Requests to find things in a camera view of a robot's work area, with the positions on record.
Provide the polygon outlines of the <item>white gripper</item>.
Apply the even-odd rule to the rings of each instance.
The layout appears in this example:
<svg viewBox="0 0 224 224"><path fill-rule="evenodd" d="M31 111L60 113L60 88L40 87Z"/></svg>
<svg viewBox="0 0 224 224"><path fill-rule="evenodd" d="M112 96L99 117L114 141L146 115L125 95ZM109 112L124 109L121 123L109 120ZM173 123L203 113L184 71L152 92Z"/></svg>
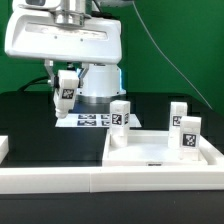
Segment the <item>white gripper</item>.
<svg viewBox="0 0 224 224"><path fill-rule="evenodd" d="M117 64L122 58L121 23L91 18L83 27L60 26L47 11L17 8L9 19L5 53L9 56L45 59L48 83L59 88L54 61L83 62L78 72L79 87L89 70L86 63Z"/></svg>

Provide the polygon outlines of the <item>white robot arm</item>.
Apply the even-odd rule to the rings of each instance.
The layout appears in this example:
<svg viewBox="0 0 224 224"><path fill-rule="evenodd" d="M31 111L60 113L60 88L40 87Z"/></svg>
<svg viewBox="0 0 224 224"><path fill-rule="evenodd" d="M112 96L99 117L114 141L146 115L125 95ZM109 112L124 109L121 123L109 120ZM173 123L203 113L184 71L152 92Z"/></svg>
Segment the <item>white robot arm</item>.
<svg viewBox="0 0 224 224"><path fill-rule="evenodd" d="M51 86L65 97L88 102L123 95L121 22L102 6L126 7L134 0L13 0L5 53L42 59Z"/></svg>

